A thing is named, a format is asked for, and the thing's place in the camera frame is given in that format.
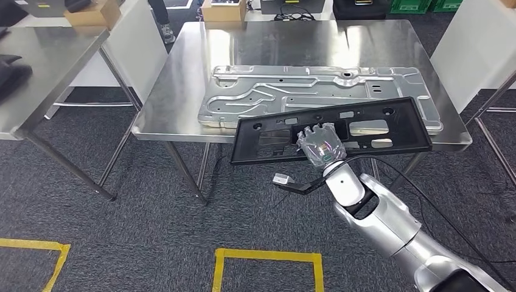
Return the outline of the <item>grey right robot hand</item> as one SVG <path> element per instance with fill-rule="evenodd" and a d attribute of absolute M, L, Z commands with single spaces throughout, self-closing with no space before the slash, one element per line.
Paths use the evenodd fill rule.
<path fill-rule="evenodd" d="M 306 126 L 297 137 L 298 147 L 316 169 L 322 170 L 347 156 L 333 123 Z"/>

